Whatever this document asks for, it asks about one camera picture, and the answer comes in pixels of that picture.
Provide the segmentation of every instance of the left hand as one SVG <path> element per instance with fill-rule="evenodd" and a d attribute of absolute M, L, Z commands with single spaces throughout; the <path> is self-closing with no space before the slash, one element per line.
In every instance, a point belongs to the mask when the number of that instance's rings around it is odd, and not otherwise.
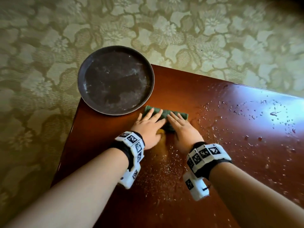
<path fill-rule="evenodd" d="M 143 115 L 140 113 L 138 119 L 131 128 L 132 131 L 138 132 L 142 136 L 143 141 L 145 142 L 145 149 L 151 149 L 159 142 L 161 135 L 156 134 L 156 132 L 166 123 L 165 118 L 157 121 L 163 113 L 162 109 L 151 117 L 153 112 L 154 108 L 150 109 L 143 119 L 141 119 Z"/>

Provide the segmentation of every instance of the right hand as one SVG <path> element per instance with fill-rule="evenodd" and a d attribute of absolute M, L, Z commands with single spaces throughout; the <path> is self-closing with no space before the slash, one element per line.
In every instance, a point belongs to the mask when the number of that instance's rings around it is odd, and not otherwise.
<path fill-rule="evenodd" d="M 178 113 L 177 116 L 170 112 L 168 121 L 175 129 L 175 144 L 177 149 L 184 154 L 188 154 L 196 142 L 203 142 L 200 133 Z"/>

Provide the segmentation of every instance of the green towel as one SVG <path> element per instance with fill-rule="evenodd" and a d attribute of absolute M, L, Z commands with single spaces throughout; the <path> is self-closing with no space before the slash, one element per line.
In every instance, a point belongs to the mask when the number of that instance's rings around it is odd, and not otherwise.
<path fill-rule="evenodd" d="M 155 107 L 151 107 L 151 106 L 147 105 L 146 108 L 145 108 L 145 111 L 143 112 L 143 115 L 142 115 L 142 116 L 143 116 L 143 117 L 146 116 L 146 114 L 147 114 L 147 113 L 149 112 L 149 110 L 152 109 L 152 108 L 154 108 L 154 112 L 153 112 L 152 116 L 155 115 L 156 113 L 158 113 L 158 112 L 161 110 L 161 109 L 159 109 L 159 108 L 155 108 Z M 163 118 L 167 118 L 167 115 L 170 114 L 170 112 L 171 112 L 171 110 L 166 110 L 166 109 L 164 109 L 164 111 L 163 111 L 161 117 L 160 117 L 158 120 L 161 120 L 161 119 L 163 119 Z M 177 115 L 177 113 L 180 113 L 181 116 L 183 117 L 183 119 L 188 120 L 188 114 L 186 114 L 186 113 L 181 113 L 181 112 L 177 112 L 177 111 L 172 111 L 172 112 L 173 112 L 175 115 Z M 166 124 L 162 127 L 162 129 L 165 130 L 165 131 L 167 131 L 167 132 L 168 132 L 168 131 L 172 131 L 172 132 L 175 131 L 169 122 L 166 122 Z"/>

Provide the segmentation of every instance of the reddish-brown wood surface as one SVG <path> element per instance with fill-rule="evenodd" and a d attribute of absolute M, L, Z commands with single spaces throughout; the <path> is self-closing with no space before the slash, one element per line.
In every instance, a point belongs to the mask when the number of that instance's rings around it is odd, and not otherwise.
<path fill-rule="evenodd" d="M 146 103 L 186 112 L 209 143 L 220 143 L 233 163 L 304 205 L 304 99 L 153 65 L 154 91 Z M 105 150 L 130 129 L 143 107 L 106 116 L 80 100 L 53 184 Z M 184 157 L 167 135 L 168 157 L 145 151 L 130 190 L 116 187 L 96 227 L 238 227 L 215 190 L 199 202 L 184 182 Z"/>

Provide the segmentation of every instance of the tabletop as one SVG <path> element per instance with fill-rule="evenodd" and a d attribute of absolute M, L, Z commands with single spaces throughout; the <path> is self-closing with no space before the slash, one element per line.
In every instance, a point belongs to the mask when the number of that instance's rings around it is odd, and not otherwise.
<path fill-rule="evenodd" d="M 236 166 L 303 207 L 304 99 L 152 67 L 155 86 L 145 105 L 188 113 L 206 142 L 221 144 Z M 80 100 L 52 184 L 107 149 L 143 110 L 107 116 Z M 172 134 L 165 143 L 166 158 L 145 151 L 134 185 L 115 188 L 95 227 L 238 227 L 212 185 L 209 197 L 191 198 L 182 181 L 185 157 Z"/>

